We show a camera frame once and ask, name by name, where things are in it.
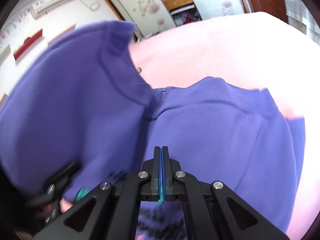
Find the pink bedspread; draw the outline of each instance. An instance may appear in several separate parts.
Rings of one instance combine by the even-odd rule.
[[[320,46],[258,12],[184,25],[129,50],[153,88],[187,87],[206,76],[222,77],[246,89],[267,87],[284,116],[305,117],[304,164],[287,231],[291,240],[301,239],[320,210]]]

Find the storage shelf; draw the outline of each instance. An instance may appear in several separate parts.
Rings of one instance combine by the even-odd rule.
[[[164,5],[169,11],[193,4],[193,0],[165,0]]]
[[[190,10],[190,9],[193,9],[195,8],[195,5],[194,4],[191,4],[191,5],[188,5],[188,6],[184,6],[184,7],[181,7],[179,9],[176,9],[172,12],[170,12],[171,15],[175,15],[177,13],[180,13],[180,12],[184,12],[184,11],[187,11],[187,10]]]

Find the wall shelf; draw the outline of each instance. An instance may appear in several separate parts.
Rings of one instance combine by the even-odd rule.
[[[173,11],[180,7],[193,4],[193,0],[165,0],[164,5],[169,11]]]
[[[184,11],[187,11],[187,10],[190,10],[190,9],[193,9],[195,8],[195,5],[194,4],[191,4],[191,5],[188,5],[188,6],[184,6],[184,7],[181,7],[179,9],[176,9],[172,12],[170,12],[171,15],[175,15],[177,13],[180,13],[180,12],[184,12]]]
[[[62,36],[63,34],[67,33],[68,31],[74,30],[76,28],[76,24],[71,25],[70,27],[66,28],[64,31],[62,31],[61,33],[59,33],[58,35],[56,35],[54,38],[52,38],[51,40],[48,41],[48,44],[52,43],[53,41],[55,41],[57,38],[59,38],[60,36]]]
[[[33,35],[32,37],[28,37],[23,45],[18,48],[14,53],[14,59],[17,60],[18,57],[20,57],[20,55],[29,47],[31,46],[34,42],[36,42],[36,40],[38,40],[39,38],[42,37],[42,29],[39,30],[35,35]]]
[[[9,44],[2,51],[0,51],[0,64],[9,55],[10,51],[11,48]]]

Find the white wall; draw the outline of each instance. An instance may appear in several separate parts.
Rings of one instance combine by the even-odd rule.
[[[16,6],[19,10],[15,8],[16,15],[20,10],[35,1],[37,0],[21,0]],[[82,1],[91,5],[96,0]],[[11,52],[0,62],[0,97],[4,93],[7,95],[10,94],[25,71],[47,48],[47,41],[51,40],[69,26],[77,24],[76,28],[79,28],[82,25],[96,21],[118,19],[104,0],[99,0],[99,2],[100,9],[96,12],[90,11],[80,0],[72,0],[48,11],[47,15],[44,15],[37,20],[33,20],[32,16],[28,13],[26,16],[27,21],[23,28],[17,30],[15,33],[6,33],[7,38],[5,40],[0,39],[0,43],[2,42],[2,45],[4,46],[4,43],[8,42],[11,46]],[[11,14],[6,23],[12,21],[14,16],[14,14]],[[41,28],[43,29],[43,38],[36,41],[18,58],[17,61],[15,61],[13,52],[19,45],[23,44],[28,36],[31,36]]]

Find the purple sweater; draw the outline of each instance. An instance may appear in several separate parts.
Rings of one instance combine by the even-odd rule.
[[[221,78],[151,89],[130,59],[133,29],[115,21],[76,30],[22,77],[0,112],[0,161],[12,183],[35,195],[59,168],[80,160],[64,195],[73,201],[80,188],[114,183],[151,159],[154,146],[168,146],[184,171],[223,181],[285,232],[302,170],[304,120],[286,120],[267,89]],[[171,238],[185,238],[179,203],[142,203],[137,239]]]

